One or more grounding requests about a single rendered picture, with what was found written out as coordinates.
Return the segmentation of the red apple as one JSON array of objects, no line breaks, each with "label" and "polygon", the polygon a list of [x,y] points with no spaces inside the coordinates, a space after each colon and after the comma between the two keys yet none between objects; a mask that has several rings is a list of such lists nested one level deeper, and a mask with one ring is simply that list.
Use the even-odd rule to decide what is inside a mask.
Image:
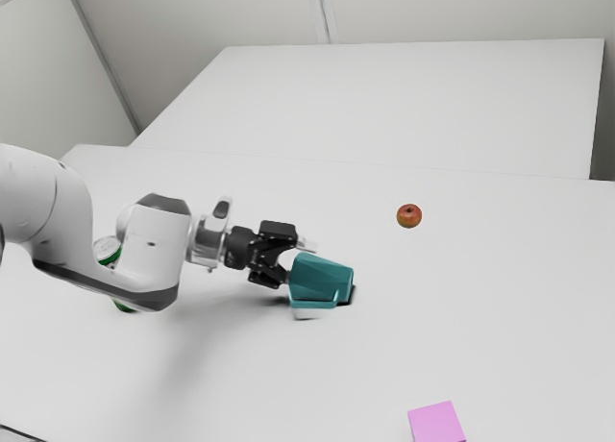
[{"label": "red apple", "polygon": [[404,204],[396,212],[397,223],[405,229],[417,227],[421,223],[422,218],[423,212],[415,204]]}]

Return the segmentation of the teal faceted mug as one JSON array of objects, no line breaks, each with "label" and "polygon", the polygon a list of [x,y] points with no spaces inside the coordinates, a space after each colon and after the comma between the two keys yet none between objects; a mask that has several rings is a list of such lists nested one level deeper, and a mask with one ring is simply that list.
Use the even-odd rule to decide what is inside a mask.
[{"label": "teal faceted mug", "polygon": [[300,253],[288,278],[288,301],[297,321],[315,320],[324,312],[348,306],[355,293],[355,271],[310,253]]}]

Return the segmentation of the green can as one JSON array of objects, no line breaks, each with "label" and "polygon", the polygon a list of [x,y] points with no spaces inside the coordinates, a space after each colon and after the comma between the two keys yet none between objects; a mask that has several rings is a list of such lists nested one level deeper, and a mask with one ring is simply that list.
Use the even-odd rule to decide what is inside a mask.
[{"label": "green can", "polygon": [[114,235],[101,237],[93,242],[93,253],[99,264],[114,269],[121,256],[121,242]]}]

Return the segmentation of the pink block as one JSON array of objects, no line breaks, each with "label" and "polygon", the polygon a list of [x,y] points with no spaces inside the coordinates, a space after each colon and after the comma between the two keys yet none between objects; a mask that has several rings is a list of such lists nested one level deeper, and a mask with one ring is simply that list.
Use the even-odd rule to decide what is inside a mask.
[{"label": "pink block", "polygon": [[413,442],[466,442],[451,401],[414,408],[407,418]]}]

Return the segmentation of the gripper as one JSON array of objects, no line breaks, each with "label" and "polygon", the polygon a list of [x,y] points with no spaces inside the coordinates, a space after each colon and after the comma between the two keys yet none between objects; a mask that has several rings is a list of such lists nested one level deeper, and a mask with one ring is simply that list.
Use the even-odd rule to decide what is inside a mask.
[{"label": "gripper", "polygon": [[[256,251],[259,239],[271,251]],[[292,249],[318,253],[317,244],[298,234],[293,224],[263,220],[258,234],[249,228],[233,226],[225,238],[224,265],[235,270],[248,268],[249,282],[278,289],[287,284],[290,277],[290,272],[279,263],[280,255]]]}]

